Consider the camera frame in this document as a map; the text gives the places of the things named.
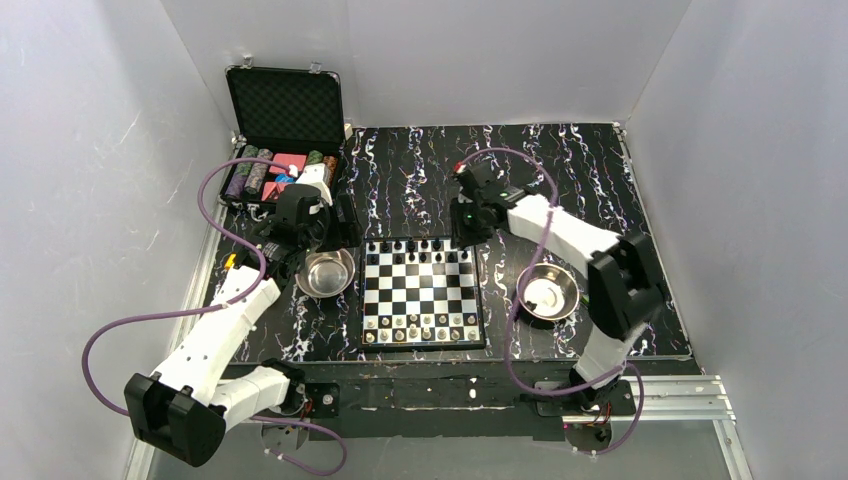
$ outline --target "white enclosure wall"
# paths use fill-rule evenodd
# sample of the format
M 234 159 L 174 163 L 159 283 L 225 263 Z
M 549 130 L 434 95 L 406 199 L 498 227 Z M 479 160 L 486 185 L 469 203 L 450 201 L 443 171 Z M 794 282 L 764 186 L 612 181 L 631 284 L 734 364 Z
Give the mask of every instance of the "white enclosure wall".
M 627 123 L 695 355 L 757 478 L 844 478 L 848 4 L 696 1 Z
M 4 2 L 0 14 L 0 477 L 122 477 L 126 418 L 88 392 L 100 325 L 180 306 L 205 223 L 195 195 L 228 129 L 158 0 Z M 124 327 L 93 353 L 123 385 L 174 321 Z
M 224 68 L 339 73 L 363 126 L 623 120 L 688 1 L 163 0 L 235 128 Z

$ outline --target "stainless steel bowl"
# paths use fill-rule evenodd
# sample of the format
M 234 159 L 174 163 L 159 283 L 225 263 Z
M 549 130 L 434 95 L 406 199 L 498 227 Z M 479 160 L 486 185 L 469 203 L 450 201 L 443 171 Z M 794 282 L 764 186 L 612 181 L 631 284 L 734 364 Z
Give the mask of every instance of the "stainless steel bowl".
M 521 272 L 518 285 L 521 285 L 525 276 L 527 285 L 518 295 L 518 301 L 529 314 L 541 320 L 556 322 L 577 309 L 580 292 L 577 282 L 567 270 L 550 263 L 537 263 Z
M 314 298 L 334 297 L 353 281 L 356 266 L 347 250 L 310 253 L 294 280 L 303 293 Z

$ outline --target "chessboard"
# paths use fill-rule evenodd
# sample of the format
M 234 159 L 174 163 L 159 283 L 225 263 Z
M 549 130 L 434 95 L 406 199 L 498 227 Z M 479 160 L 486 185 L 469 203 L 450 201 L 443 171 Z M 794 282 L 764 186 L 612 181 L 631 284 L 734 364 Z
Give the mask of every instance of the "chessboard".
M 486 346 L 473 247 L 431 237 L 365 239 L 362 248 L 363 350 Z

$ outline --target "black marbled table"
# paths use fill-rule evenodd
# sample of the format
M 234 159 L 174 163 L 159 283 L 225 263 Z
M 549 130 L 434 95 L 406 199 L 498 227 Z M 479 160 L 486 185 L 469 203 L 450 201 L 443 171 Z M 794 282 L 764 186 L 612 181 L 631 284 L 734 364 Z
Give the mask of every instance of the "black marbled table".
M 539 159 L 558 182 L 560 205 L 569 213 L 615 232 L 640 230 L 650 234 L 629 160 L 619 132 L 611 124 L 359 129 L 346 145 L 344 155 L 349 168 L 338 181 L 353 195 L 366 237 L 445 235 L 450 233 L 449 203 L 459 192 L 459 186 L 450 178 L 453 166 L 473 151 L 495 146 L 521 150 Z M 498 176 L 509 183 L 537 186 L 541 193 L 549 195 L 541 176 L 520 158 L 501 153 L 484 158 L 490 159 Z M 244 234 L 256 222 L 251 215 L 231 210 L 226 226 Z M 222 267 L 232 247 L 225 240 L 218 248 L 207 302 L 223 281 Z M 436 378 L 448 374 L 444 368 L 447 364 L 461 369 L 463 374 L 473 372 L 477 368 L 473 365 L 481 371 L 500 372 L 506 312 L 516 277 L 527 266 L 534 248 L 535 244 L 505 233 L 498 233 L 477 247 L 485 349 L 363 353 L 357 331 L 361 319 L 358 280 L 338 297 L 324 300 L 306 296 L 292 282 L 260 319 L 257 330 L 247 337 L 233 363 L 255 364 L 281 358 L 305 362 L 304 365 L 321 364 L 322 371 L 337 372 L 328 373 L 327 378 L 333 379 L 345 376 L 338 373 L 341 365 L 350 365 L 358 372 L 346 374 L 349 378 L 392 377 L 401 371 L 410 378 Z M 353 253 L 359 266 L 360 252 Z M 545 260 L 570 268 L 550 254 Z M 585 287 L 585 279 L 573 269 L 572 273 L 581 288 Z M 654 360 L 640 362 L 653 365 L 648 368 L 649 373 L 697 373 L 674 306 L 666 307 L 635 343 L 631 356 Z M 554 362 L 555 370 L 564 371 L 579 357 L 590 328 L 582 306 L 572 318 L 552 329 L 532 328 L 519 322 L 509 354 L 517 364 L 527 363 L 528 372 L 532 371 L 530 364 L 540 361 L 547 365 Z M 665 365 L 657 366 L 662 360 Z

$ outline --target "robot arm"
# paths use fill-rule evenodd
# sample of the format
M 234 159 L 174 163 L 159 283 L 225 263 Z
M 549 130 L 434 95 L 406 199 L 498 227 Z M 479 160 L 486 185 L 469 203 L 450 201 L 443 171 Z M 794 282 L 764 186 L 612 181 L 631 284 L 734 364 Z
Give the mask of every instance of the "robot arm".
M 150 376 L 135 374 L 124 388 L 133 433 L 192 466 L 206 463 L 235 425 L 286 401 L 299 370 L 272 360 L 250 374 L 218 386 L 236 349 L 262 314 L 285 290 L 309 250 L 357 246 L 362 232 L 348 195 L 334 205 L 310 185 L 294 184 L 280 194 L 276 212 L 257 225 L 249 240 L 267 261 L 265 278 L 240 302 L 227 300 L 259 275 L 249 250 L 233 254 L 213 304 Z
M 457 165 L 462 186 L 451 203 L 454 243 L 460 247 L 488 240 L 496 228 L 539 243 L 549 202 L 528 189 L 498 181 L 487 163 Z M 561 207 L 553 211 L 545 247 L 569 262 L 588 281 L 593 328 L 583 355 L 570 373 L 572 385 L 586 383 L 621 366 L 633 342 L 662 309 L 666 294 L 659 260 L 642 233 L 619 236 L 579 220 Z M 592 404 L 615 377 L 581 392 Z

